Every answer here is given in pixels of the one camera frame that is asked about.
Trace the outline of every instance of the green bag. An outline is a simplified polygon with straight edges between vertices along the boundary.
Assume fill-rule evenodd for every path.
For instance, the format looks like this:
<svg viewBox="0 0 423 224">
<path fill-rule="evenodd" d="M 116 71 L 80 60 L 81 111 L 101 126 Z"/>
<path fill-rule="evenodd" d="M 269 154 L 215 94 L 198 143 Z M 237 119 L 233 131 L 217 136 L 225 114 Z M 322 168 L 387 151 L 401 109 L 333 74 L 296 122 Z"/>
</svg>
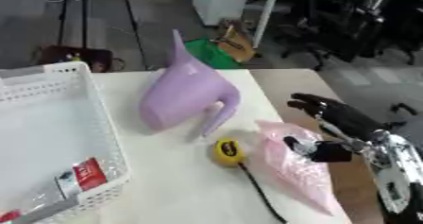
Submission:
<svg viewBox="0 0 423 224">
<path fill-rule="evenodd" d="M 197 39 L 185 43 L 188 52 L 213 69 L 241 69 L 241 65 L 225 51 L 208 39 Z"/>
</svg>

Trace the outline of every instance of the yellow tape measure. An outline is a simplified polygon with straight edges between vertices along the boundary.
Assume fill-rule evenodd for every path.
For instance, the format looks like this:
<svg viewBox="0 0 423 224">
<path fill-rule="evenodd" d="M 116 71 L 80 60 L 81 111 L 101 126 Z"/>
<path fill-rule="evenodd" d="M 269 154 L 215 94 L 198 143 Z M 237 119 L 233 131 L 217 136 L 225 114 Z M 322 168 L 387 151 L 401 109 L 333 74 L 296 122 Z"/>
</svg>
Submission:
<svg viewBox="0 0 423 224">
<path fill-rule="evenodd" d="M 213 148 L 214 159 L 224 166 L 236 167 L 245 159 L 244 152 L 236 140 L 225 138 L 217 141 Z"/>
</svg>

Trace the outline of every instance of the tape measure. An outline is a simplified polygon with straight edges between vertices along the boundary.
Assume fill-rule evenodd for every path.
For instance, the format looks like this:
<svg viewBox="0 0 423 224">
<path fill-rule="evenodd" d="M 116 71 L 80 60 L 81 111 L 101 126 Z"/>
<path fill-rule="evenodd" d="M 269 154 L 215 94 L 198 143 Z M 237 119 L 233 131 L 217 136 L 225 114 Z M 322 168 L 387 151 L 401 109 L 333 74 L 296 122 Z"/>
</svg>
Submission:
<svg viewBox="0 0 423 224">
<path fill-rule="evenodd" d="M 238 141 L 224 138 L 217 141 L 213 148 L 214 159 L 221 165 L 237 167 L 245 159 L 244 152 L 240 149 Z"/>
<path fill-rule="evenodd" d="M 214 144 L 212 156 L 221 165 L 228 167 L 240 167 L 245 172 L 246 176 L 249 178 L 254 188 L 257 190 L 257 193 L 259 193 L 259 196 L 264 202 L 264 205 L 269 210 L 270 214 L 272 214 L 272 216 L 280 223 L 286 223 L 286 220 L 282 216 L 280 216 L 278 212 L 272 207 L 263 190 L 261 189 L 257 181 L 254 179 L 253 175 L 243 164 L 245 154 L 241 150 L 238 141 L 231 138 L 224 138 L 217 141 Z"/>
</svg>

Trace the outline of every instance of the white table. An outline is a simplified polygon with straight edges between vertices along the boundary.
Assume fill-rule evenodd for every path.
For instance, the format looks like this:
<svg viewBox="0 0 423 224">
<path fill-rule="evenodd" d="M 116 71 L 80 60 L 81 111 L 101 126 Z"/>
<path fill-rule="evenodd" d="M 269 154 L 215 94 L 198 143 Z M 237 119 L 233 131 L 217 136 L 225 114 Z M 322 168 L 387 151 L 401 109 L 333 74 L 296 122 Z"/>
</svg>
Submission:
<svg viewBox="0 0 423 224">
<path fill-rule="evenodd" d="M 159 134 L 149 134 L 137 111 L 143 92 L 160 73 L 95 75 L 112 119 L 124 143 L 132 180 L 114 202 L 76 217 L 71 223 L 216 224 L 278 223 L 264 208 L 243 172 L 213 163 L 210 144 L 222 136 L 238 138 L 244 148 L 257 144 L 258 119 L 280 121 L 254 78 L 246 70 L 222 75 L 241 91 L 235 115 L 207 139 L 188 137 L 202 121 L 195 119 Z M 334 216 L 322 214 L 286 189 L 261 186 L 278 212 L 290 224 L 350 223 L 339 204 Z"/>
</svg>

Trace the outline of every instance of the tripod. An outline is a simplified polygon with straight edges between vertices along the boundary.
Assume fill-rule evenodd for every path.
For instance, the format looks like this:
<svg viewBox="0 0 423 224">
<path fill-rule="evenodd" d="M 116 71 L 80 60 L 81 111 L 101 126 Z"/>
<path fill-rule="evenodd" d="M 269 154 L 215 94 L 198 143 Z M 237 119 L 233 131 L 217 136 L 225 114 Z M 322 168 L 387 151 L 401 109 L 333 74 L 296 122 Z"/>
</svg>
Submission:
<svg viewBox="0 0 423 224">
<path fill-rule="evenodd" d="M 61 7 L 61 13 L 59 16 L 60 25 L 59 25 L 59 36 L 58 36 L 58 46 L 62 46 L 63 44 L 63 33 L 65 28 L 65 22 L 66 22 L 66 14 L 68 9 L 68 1 L 69 0 L 63 0 L 62 7 Z M 82 49 L 87 49 L 87 41 L 88 41 L 88 3 L 89 0 L 82 0 Z M 142 57 L 142 62 L 144 65 L 144 70 L 149 70 L 150 68 L 145 62 L 144 58 L 144 51 L 141 46 L 141 38 L 138 33 L 138 25 L 135 21 L 134 14 L 132 12 L 132 6 L 130 5 L 129 0 L 125 0 L 125 5 L 127 8 L 127 14 L 129 16 L 130 24 L 132 26 L 132 30 L 135 35 L 135 39 L 137 41 L 138 49 L 140 50 L 140 54 Z"/>
</svg>

